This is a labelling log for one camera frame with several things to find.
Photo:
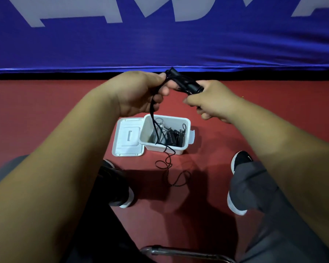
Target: person's right arm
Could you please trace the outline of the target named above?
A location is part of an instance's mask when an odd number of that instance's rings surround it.
[[[200,106],[203,119],[232,123],[299,215],[329,247],[329,143],[233,94],[219,81],[184,102]]]

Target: black jump rope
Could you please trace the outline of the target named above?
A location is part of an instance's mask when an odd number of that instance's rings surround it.
[[[167,83],[169,80],[173,80],[175,83],[178,84],[179,86],[179,90],[177,91],[180,91],[180,92],[185,92],[186,94],[188,95],[191,95],[191,94],[197,94],[197,93],[201,93],[203,91],[203,87],[200,86],[195,80],[187,77],[187,76],[184,76],[182,74],[180,74],[177,70],[175,70],[173,67],[169,70],[166,70],[166,79],[164,80],[164,82],[159,85],[158,87],[156,87],[154,89],[154,91],[152,92],[153,93],[153,96],[155,96],[156,94],[158,94],[158,91],[160,90],[160,88],[165,84]],[[157,141],[155,144],[160,144],[160,137],[159,137],[159,134],[158,134],[158,131],[157,131],[157,127],[161,130],[162,134],[165,136],[165,134],[163,133],[163,130],[161,128],[161,126],[158,124],[158,122],[156,122],[156,120],[154,119],[154,112],[155,112],[155,108],[154,108],[154,105],[156,104],[156,102],[154,101],[154,98],[152,98],[151,100],[151,104],[150,104],[150,116],[151,116],[151,119],[152,119],[152,123],[154,125],[154,129],[155,129],[155,133],[156,133],[156,136],[157,136]],[[186,125],[183,124],[183,129],[184,131],[186,131]],[[187,170],[185,171],[182,171],[177,180],[171,184],[169,181],[168,181],[168,175],[169,175],[169,169],[172,167],[172,160],[171,160],[171,156],[175,155],[175,150],[172,149],[169,145],[166,145],[166,144],[162,144],[165,146],[165,150],[164,150],[164,153],[166,153],[168,155],[168,157],[164,160],[164,161],[161,161],[161,160],[158,160],[155,162],[155,165],[157,168],[161,169],[161,170],[165,170],[163,172],[163,181],[168,185],[168,186],[175,186],[175,187],[180,187],[180,186],[184,186],[186,185],[189,180],[190,180],[190,177],[191,177],[191,173]],[[169,154],[166,150],[170,149],[171,151],[173,151],[172,154]],[[160,167],[158,166],[158,163],[159,162],[162,162],[165,164],[166,167]],[[177,184],[178,181],[179,181],[179,178],[181,175],[184,175],[185,177],[185,182],[183,184]]]

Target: plastic lid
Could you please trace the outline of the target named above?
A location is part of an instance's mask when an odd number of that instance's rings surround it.
[[[112,155],[116,157],[137,157],[144,154],[144,145],[139,143],[143,117],[121,118],[117,122]]]

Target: sneaker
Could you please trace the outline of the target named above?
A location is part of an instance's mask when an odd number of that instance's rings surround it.
[[[121,175],[122,172],[114,166],[112,162],[107,159],[104,159],[102,165],[99,169],[99,175],[105,177],[108,175],[107,180],[110,180],[114,194],[116,195],[112,201],[110,201],[110,206],[127,208],[129,207],[134,200],[134,192],[128,186],[126,179]]]
[[[230,164],[230,168],[232,169],[232,173],[235,173],[235,169],[239,164],[242,163],[248,163],[248,162],[253,162],[252,157],[246,152],[246,151],[239,151],[237,154],[234,155],[232,158],[232,162]],[[227,203],[228,207],[232,212],[234,212],[237,215],[243,216],[246,214],[247,210],[239,210],[237,209],[234,204],[232,203],[232,200],[230,198],[230,194],[228,192],[228,197],[227,197]]]

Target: leg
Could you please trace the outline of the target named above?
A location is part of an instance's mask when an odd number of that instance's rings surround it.
[[[27,156],[15,158],[1,167],[0,181]],[[129,197],[129,187],[121,173],[103,162],[73,240],[61,262],[105,262],[110,258],[153,262],[139,252],[110,207],[121,206]]]
[[[260,162],[236,167],[230,197],[239,210],[265,214],[241,262],[329,262],[329,248],[291,206]]]

